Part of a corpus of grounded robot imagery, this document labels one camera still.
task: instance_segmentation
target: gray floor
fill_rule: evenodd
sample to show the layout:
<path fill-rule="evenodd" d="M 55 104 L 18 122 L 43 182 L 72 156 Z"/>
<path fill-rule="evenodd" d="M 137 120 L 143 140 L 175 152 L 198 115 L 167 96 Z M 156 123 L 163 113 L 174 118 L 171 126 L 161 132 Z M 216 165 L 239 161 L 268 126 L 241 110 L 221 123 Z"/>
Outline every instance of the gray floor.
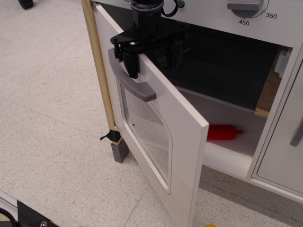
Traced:
<path fill-rule="evenodd" d="M 80 0 L 0 0 L 0 190 L 62 227 L 174 227 L 113 160 Z M 195 227 L 302 227 L 303 205 L 204 167 Z"/>

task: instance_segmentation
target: red bottle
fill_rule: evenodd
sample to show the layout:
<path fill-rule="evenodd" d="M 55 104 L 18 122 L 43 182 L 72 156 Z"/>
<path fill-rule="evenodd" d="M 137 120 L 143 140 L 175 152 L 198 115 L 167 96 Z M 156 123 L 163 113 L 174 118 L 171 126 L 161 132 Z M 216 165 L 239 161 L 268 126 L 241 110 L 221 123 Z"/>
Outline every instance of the red bottle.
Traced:
<path fill-rule="evenodd" d="M 208 140 L 233 140 L 238 134 L 243 134 L 243 131 L 238 131 L 232 125 L 209 125 Z"/>

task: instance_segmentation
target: wooden post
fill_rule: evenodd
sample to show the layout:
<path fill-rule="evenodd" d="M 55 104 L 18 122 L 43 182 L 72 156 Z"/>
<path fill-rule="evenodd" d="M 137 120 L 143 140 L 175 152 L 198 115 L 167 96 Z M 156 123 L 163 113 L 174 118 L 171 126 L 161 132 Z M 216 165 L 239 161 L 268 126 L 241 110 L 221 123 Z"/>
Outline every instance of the wooden post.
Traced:
<path fill-rule="evenodd" d="M 110 130 L 115 130 L 115 120 L 113 115 L 112 104 L 110 102 L 109 91 L 107 87 L 107 79 L 104 70 L 102 52 L 100 48 L 100 42 L 99 42 L 92 2 L 90 0 L 81 0 L 81 1 L 82 1 L 84 17 L 86 21 L 86 26 L 89 33 L 89 41 L 93 52 L 95 66 L 99 79 L 99 85 L 101 89 L 108 127 Z M 112 142 L 112 144 L 115 146 L 119 146 L 122 140 L 123 139 L 121 137 L 121 139 L 117 143 Z"/>

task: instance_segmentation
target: white oven door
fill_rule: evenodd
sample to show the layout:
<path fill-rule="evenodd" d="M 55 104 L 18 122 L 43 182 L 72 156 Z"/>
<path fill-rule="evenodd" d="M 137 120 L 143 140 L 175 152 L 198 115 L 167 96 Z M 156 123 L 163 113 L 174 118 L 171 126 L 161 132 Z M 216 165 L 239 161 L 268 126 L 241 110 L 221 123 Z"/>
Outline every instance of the white oven door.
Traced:
<path fill-rule="evenodd" d="M 122 29 L 102 6 L 95 19 L 118 130 L 175 224 L 190 227 L 208 122 L 146 55 L 130 78 L 110 42 Z"/>

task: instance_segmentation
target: cabinet door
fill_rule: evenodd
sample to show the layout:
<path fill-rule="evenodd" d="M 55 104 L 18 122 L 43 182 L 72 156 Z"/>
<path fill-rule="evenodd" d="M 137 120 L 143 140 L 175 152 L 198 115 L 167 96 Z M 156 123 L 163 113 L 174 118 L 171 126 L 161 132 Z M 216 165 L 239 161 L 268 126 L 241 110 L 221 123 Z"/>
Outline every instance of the cabinet door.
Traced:
<path fill-rule="evenodd" d="M 299 70 L 257 175 L 303 195 L 303 67 Z"/>
<path fill-rule="evenodd" d="M 110 43 L 122 29 L 102 6 L 95 19 L 115 123 L 175 224 L 190 227 L 208 122 L 146 55 L 130 78 Z"/>

